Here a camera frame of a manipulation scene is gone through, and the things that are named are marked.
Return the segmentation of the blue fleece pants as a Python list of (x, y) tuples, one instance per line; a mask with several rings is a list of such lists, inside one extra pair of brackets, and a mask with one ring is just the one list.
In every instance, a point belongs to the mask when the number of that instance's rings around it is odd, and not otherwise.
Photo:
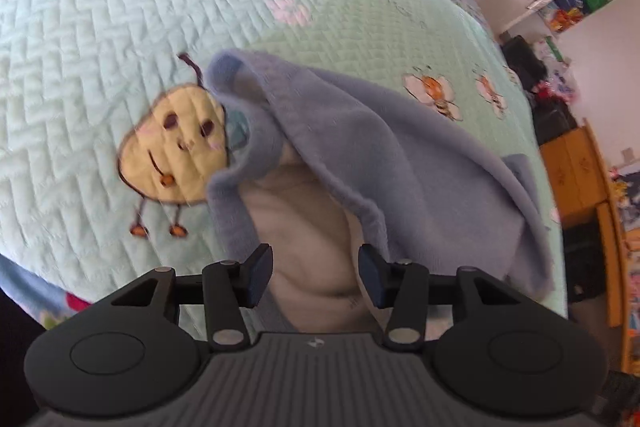
[(219, 53), (205, 84), (248, 127), (206, 197), (229, 259), (272, 247), (256, 329), (384, 325), (357, 273), (363, 244), (436, 274), (474, 265), (535, 299), (552, 291), (550, 202), (527, 156), (495, 154), (408, 96), (264, 52)]

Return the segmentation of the black chair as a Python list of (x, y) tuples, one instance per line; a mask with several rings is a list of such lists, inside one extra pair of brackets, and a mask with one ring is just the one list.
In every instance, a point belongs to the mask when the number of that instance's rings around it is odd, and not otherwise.
[(501, 51), (506, 64), (518, 76), (532, 111), (536, 140), (548, 143), (578, 127), (564, 98), (555, 94), (548, 83), (549, 69), (536, 57), (522, 36), (503, 43)]

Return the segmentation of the green quilted bee bedspread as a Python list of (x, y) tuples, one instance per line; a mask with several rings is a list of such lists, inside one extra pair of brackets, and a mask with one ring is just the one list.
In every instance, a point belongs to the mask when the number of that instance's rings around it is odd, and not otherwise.
[(462, 128), (525, 154), (565, 313), (561, 233), (523, 90), (474, 0), (1, 0), (1, 254), (93, 301), (157, 265), (221, 249), (204, 205), (142, 202), (117, 152), (164, 92), (186, 95), (224, 49), (254, 49), (394, 91), (425, 70), (454, 91)]

